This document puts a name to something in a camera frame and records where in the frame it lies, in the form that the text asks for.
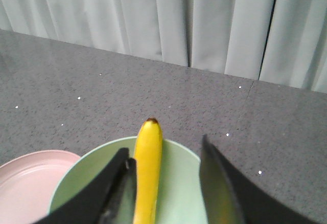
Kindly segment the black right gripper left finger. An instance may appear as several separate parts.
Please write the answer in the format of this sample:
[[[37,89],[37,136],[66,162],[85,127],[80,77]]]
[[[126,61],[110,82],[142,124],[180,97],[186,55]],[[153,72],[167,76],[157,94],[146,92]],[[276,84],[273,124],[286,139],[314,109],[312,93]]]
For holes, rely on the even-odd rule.
[[[121,148],[74,197],[36,223],[133,223],[136,160]]]

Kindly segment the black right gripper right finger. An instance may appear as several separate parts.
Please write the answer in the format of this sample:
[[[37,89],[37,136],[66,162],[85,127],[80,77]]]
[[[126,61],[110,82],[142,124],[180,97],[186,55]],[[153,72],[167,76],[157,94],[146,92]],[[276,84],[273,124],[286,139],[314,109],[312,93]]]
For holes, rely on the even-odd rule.
[[[314,223],[242,174],[202,137],[199,178],[208,223]]]

